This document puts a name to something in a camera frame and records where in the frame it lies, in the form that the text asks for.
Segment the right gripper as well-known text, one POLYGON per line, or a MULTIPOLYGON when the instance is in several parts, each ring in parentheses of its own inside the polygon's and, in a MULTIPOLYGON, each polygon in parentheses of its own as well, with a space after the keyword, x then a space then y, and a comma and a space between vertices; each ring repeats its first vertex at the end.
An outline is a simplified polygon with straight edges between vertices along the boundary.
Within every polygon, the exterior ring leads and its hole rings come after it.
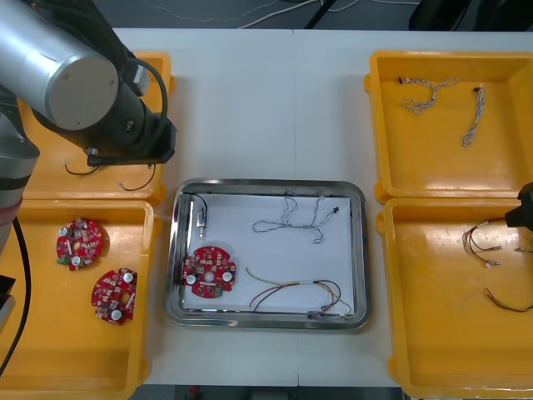
POLYGON ((532 229, 533 224, 533 182, 527 183, 518 194, 521 205, 505 214, 509 228, 532 229))

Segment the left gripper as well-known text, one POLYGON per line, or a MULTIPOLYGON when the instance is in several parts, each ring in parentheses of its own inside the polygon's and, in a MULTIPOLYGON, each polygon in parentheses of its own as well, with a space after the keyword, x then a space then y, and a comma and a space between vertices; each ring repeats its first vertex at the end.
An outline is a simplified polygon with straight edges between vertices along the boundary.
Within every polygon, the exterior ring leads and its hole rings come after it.
POLYGON ((175 127, 172 122, 159 116, 157 124, 140 148, 123 157, 87 156, 89 167, 127 165, 153 165, 166 163, 175 152, 175 127))

